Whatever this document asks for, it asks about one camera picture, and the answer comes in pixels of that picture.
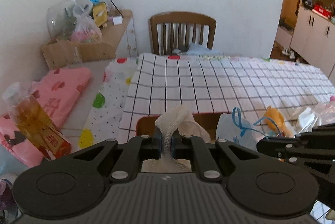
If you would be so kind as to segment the yellow plush toy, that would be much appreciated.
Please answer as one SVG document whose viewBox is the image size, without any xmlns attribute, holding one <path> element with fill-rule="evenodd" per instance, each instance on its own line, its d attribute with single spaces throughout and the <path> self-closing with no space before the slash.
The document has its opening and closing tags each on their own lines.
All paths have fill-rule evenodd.
<svg viewBox="0 0 335 224">
<path fill-rule="evenodd" d="M 290 131 L 285 118 L 277 108 L 268 106 L 263 115 L 267 126 L 275 132 L 277 136 L 291 138 L 294 134 Z"/>
</svg>

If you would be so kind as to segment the white polka dot cloth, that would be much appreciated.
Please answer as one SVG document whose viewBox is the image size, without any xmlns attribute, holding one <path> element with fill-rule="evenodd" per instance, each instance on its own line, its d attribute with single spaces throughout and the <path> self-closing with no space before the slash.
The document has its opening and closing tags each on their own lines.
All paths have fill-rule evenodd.
<svg viewBox="0 0 335 224">
<path fill-rule="evenodd" d="M 185 57 L 224 58 L 221 56 Z M 138 61 L 139 57 L 137 59 L 120 58 L 106 67 L 103 84 L 92 104 L 79 147 L 88 147 L 108 138 L 117 139 L 128 89 Z M 261 124 L 261 130 L 265 133 L 269 131 L 265 122 Z"/>
</svg>

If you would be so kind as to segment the pink folded cloth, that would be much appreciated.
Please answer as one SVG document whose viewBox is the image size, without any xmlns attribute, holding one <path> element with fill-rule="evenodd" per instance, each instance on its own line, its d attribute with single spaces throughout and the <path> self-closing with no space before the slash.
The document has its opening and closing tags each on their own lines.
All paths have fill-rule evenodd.
<svg viewBox="0 0 335 224">
<path fill-rule="evenodd" d="M 56 127 L 60 128 L 86 88 L 92 73 L 82 67 L 55 69 L 39 82 L 10 85 L 3 93 L 6 105 L 11 107 L 26 96 L 33 96 Z M 19 129 L 8 114 L 1 116 L 1 145 L 27 167 L 40 164 L 43 154 L 30 141 L 20 140 Z"/>
</svg>

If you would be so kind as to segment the brown wooden chair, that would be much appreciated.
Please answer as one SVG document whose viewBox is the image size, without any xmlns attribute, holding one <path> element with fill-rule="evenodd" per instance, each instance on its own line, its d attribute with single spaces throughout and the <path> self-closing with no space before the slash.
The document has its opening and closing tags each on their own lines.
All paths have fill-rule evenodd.
<svg viewBox="0 0 335 224">
<path fill-rule="evenodd" d="M 211 50 L 217 21 L 195 12 L 172 11 L 152 16 L 149 20 L 153 52 L 168 56 L 174 50 L 186 50 L 194 43 Z"/>
</svg>

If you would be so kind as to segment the white blue drawstring pouch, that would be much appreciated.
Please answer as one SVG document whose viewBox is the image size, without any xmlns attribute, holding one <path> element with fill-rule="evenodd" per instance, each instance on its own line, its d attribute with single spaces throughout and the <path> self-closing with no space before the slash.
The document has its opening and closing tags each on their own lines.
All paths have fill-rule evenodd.
<svg viewBox="0 0 335 224">
<path fill-rule="evenodd" d="M 268 133 L 261 130 L 261 124 L 269 122 L 270 126 L 274 126 Z M 224 113 L 220 116 L 216 128 L 215 140 L 225 139 L 237 145 L 257 150 L 259 138 L 269 139 L 270 137 L 283 137 L 283 134 L 277 123 L 268 117 L 263 117 L 254 123 L 242 118 L 241 109 L 233 108 L 232 113 Z"/>
</svg>

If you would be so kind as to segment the clear plastic bag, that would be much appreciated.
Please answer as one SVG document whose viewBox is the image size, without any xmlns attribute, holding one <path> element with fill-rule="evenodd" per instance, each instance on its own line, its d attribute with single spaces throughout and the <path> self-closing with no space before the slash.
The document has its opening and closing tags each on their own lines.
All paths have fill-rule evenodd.
<svg viewBox="0 0 335 224">
<path fill-rule="evenodd" d="M 90 0 L 79 0 L 73 7 L 72 13 L 76 18 L 76 26 L 70 36 L 71 42 L 82 44 L 101 42 L 100 28 L 90 16 L 92 9 L 93 3 Z"/>
</svg>

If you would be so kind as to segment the black white checkered tablecloth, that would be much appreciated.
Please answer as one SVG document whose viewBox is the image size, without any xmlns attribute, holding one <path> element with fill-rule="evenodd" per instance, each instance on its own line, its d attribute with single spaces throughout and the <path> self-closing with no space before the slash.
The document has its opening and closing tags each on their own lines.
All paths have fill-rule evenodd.
<svg viewBox="0 0 335 224">
<path fill-rule="evenodd" d="M 141 54 L 131 79 L 117 140 L 136 134 L 139 119 L 159 116 L 177 105 L 193 113 L 239 108 L 259 120 L 272 106 L 289 117 L 301 106 L 328 102 L 334 85 L 317 67 L 258 58 L 165 57 Z"/>
</svg>

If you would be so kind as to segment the white mesh cloth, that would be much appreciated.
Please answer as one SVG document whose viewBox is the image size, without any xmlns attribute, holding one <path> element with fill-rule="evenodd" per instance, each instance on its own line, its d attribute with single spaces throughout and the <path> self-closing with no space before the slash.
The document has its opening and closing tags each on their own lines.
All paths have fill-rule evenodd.
<svg viewBox="0 0 335 224">
<path fill-rule="evenodd" d="M 142 172 L 148 173 L 183 173 L 191 172 L 190 162 L 184 159 L 172 158 L 171 138 L 178 130 L 181 135 L 194 135 L 210 142 L 211 138 L 195 120 L 192 112 L 184 105 L 175 106 L 172 110 L 162 114 L 155 122 L 155 126 L 162 133 L 162 155 L 159 160 L 143 161 Z"/>
</svg>

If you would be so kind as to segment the white cabinet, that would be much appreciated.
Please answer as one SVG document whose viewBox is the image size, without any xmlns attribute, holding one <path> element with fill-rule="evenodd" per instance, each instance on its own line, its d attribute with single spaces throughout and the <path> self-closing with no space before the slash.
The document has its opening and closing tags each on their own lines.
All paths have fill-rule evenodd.
<svg viewBox="0 0 335 224">
<path fill-rule="evenodd" d="M 283 0 L 275 37 L 284 53 L 334 71 L 334 0 Z"/>
</svg>

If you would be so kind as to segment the yellow toy clock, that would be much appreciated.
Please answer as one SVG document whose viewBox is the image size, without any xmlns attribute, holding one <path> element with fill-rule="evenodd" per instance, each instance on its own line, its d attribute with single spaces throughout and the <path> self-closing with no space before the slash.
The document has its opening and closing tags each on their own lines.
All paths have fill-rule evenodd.
<svg viewBox="0 0 335 224">
<path fill-rule="evenodd" d="M 97 27 L 102 26 L 108 21 L 108 12 L 105 2 L 100 2 L 93 6 L 93 19 Z"/>
</svg>

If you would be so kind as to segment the glass bowl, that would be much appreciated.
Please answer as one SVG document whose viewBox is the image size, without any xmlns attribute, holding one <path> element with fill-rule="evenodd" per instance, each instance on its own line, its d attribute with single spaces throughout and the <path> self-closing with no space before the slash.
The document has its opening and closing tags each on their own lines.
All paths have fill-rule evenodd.
<svg viewBox="0 0 335 224">
<path fill-rule="evenodd" d="M 65 0 L 52 7 L 46 13 L 46 25 L 51 41 L 57 38 L 68 38 L 76 25 L 76 18 L 73 16 L 75 0 Z"/>
</svg>

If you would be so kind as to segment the light blue cloth on chair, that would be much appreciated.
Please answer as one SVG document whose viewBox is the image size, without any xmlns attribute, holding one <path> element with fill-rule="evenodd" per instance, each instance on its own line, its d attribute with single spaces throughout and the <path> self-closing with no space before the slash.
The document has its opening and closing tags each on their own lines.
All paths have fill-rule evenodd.
<svg viewBox="0 0 335 224">
<path fill-rule="evenodd" d="M 220 52 L 206 48 L 201 44 L 191 42 L 188 46 L 181 46 L 180 48 L 172 51 L 176 55 L 187 55 L 187 56 L 218 56 Z"/>
</svg>

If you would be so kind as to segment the cardboard box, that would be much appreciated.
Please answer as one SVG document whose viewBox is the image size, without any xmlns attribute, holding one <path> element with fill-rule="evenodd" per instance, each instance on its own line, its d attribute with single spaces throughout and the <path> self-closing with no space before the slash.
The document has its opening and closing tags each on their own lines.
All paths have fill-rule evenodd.
<svg viewBox="0 0 335 224">
<path fill-rule="evenodd" d="M 50 70 L 78 63 L 110 60 L 116 57 L 117 43 L 96 42 L 78 43 L 62 41 L 48 43 L 41 47 L 41 52 Z"/>
</svg>

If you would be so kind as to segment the wooden side desk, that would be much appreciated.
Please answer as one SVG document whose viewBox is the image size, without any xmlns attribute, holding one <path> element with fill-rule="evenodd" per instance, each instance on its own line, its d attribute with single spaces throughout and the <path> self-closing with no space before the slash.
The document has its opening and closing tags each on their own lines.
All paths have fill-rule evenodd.
<svg viewBox="0 0 335 224">
<path fill-rule="evenodd" d="M 137 44 L 135 28 L 133 24 L 133 13 L 126 9 L 123 11 L 123 23 L 113 25 L 108 23 L 108 27 L 102 30 L 102 59 L 137 57 Z"/>
</svg>

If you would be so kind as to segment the small white box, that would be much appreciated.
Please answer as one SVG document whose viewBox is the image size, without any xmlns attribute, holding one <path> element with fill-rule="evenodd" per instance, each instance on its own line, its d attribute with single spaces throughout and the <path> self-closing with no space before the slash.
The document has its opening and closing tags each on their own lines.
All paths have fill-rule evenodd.
<svg viewBox="0 0 335 224">
<path fill-rule="evenodd" d="M 121 25 L 123 23 L 123 17 L 122 16 L 114 16 L 112 17 L 113 25 Z"/>
</svg>

